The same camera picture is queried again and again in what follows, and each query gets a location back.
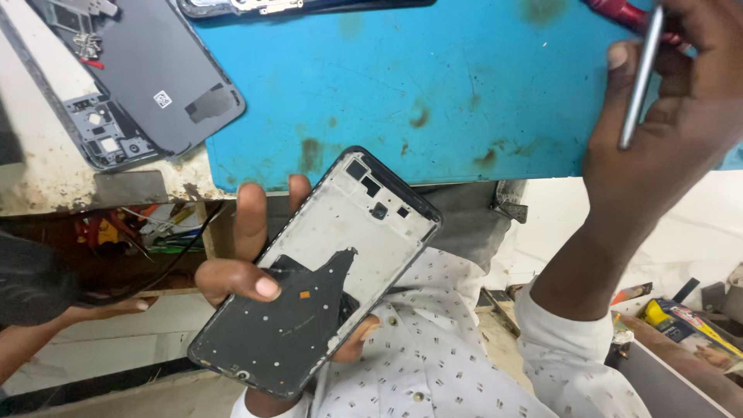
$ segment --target wire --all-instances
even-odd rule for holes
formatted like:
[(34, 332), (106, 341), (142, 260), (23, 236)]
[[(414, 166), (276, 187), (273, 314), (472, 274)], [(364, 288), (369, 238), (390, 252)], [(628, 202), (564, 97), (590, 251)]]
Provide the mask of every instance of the wire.
[(143, 290), (147, 290), (151, 287), (153, 287), (155, 284), (160, 282), (160, 280), (167, 277), (168, 273), (173, 270), (173, 267), (175, 267), (176, 264), (178, 264), (179, 261), (186, 255), (186, 253), (191, 249), (191, 247), (196, 244), (199, 238), (201, 238), (201, 235), (204, 234), (204, 231), (207, 229), (207, 226), (209, 226), (209, 222), (211, 222), (214, 218), (216, 218), (220, 213), (222, 213), (224, 207), (224, 202), (220, 202), (219, 206), (217, 206), (214, 210), (212, 210), (212, 213), (207, 216), (206, 220), (204, 220), (204, 224), (201, 225), (201, 228), (198, 230), (198, 233), (191, 239), (191, 241), (186, 245), (183, 250), (181, 250), (180, 253), (178, 253), (177, 256), (173, 259), (173, 261), (168, 264), (168, 266), (159, 274), (156, 274), (149, 280), (144, 280), (141, 283), (138, 283), (136, 286), (133, 287), (133, 289), (130, 289), (120, 295), (111, 296), (109, 298), (95, 298), (91, 295), (80, 295), (77, 298), (77, 304), (83, 305), (83, 306), (105, 306), (105, 305), (111, 305), (113, 303), (119, 303), (122, 300), (129, 299), (136, 295), (139, 292), (142, 292)]
[(165, 225), (170, 225), (170, 226), (176, 226), (176, 227), (180, 227), (180, 228), (191, 228), (191, 229), (199, 229), (202, 226), (202, 225), (185, 226), (185, 225), (174, 224), (173, 222), (163, 221), (162, 219), (155, 219), (155, 218), (151, 218), (149, 216), (144, 216), (141, 213), (134, 212), (133, 210), (131, 210), (129, 208), (120, 208), (120, 209), (121, 210), (124, 210), (126, 212), (129, 212), (132, 215), (137, 215), (140, 218), (144, 218), (144, 219), (147, 219), (148, 221), (153, 221), (153, 222), (157, 222), (157, 223), (160, 223), (160, 224), (165, 224)]

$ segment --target person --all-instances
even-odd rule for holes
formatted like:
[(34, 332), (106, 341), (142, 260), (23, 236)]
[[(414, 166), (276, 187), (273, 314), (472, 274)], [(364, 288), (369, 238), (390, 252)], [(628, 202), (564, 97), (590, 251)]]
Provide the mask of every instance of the person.
[[(658, 220), (743, 136), (741, 6), (661, 3), (698, 55), (661, 50), (659, 98), (631, 148), (619, 150), (640, 46), (608, 49), (606, 96), (583, 165), (591, 209), (516, 303), (534, 395), (486, 359), (472, 311), (477, 278), (464, 273), (470, 262), (428, 248), (398, 282), (406, 290), (385, 296), (326, 365), (314, 398), (287, 401), (248, 388), (232, 417), (299, 418), (310, 409), (321, 418), (649, 417), (632, 386), (603, 364), (612, 293)], [(292, 212), (310, 191), (306, 177), (290, 177)], [(237, 260), (207, 261), (197, 272), (214, 306), (231, 293), (270, 303), (281, 292), (252, 264), (267, 236), (263, 189), (243, 184), (237, 206)], [(433, 280), (421, 284), (420, 274)]]
[(11, 325), (0, 332), (0, 385), (5, 383), (63, 329), (83, 321), (145, 312), (157, 298), (132, 298), (93, 309), (71, 306), (53, 320), (34, 327)]

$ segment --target gray phone back cover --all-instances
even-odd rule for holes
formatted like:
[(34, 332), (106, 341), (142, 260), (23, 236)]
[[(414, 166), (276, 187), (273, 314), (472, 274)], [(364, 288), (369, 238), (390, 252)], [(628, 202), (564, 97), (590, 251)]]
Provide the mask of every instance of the gray phone back cover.
[[(183, 154), (237, 118), (245, 102), (175, 0), (119, 0), (94, 20), (103, 40), (88, 70), (166, 156)], [(74, 33), (58, 30), (73, 45)]]

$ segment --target qr code sticker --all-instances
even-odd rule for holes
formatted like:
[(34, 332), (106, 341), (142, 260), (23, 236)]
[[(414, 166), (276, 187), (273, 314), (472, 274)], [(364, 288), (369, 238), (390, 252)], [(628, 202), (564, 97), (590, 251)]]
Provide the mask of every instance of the qr code sticker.
[(170, 100), (170, 96), (165, 92), (165, 90), (161, 91), (160, 93), (157, 93), (153, 99), (155, 99), (156, 102), (158, 102), (158, 105), (162, 109), (165, 109), (166, 106), (168, 106), (170, 103), (173, 103), (173, 100)]

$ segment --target camera cutout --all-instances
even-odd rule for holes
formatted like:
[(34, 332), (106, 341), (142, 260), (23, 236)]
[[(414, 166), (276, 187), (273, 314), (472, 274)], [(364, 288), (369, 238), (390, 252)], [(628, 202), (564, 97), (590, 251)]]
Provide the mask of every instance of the camera cutout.
[(364, 177), (364, 179), (361, 181), (361, 184), (366, 186), (366, 194), (370, 195), (371, 197), (374, 197), (377, 195), (377, 192), (382, 189), (382, 187), (377, 184), (374, 180), (370, 179), (369, 177)]
[(371, 209), (369, 212), (371, 212), (371, 215), (374, 218), (382, 220), (387, 215), (387, 207), (385, 205), (382, 205), (381, 202), (377, 202), (377, 205), (374, 206), (374, 209)]
[(364, 177), (364, 174), (366, 174), (366, 167), (361, 165), (359, 161), (353, 160), (348, 167), (346, 167), (345, 171), (354, 179), (361, 180), (361, 178)]

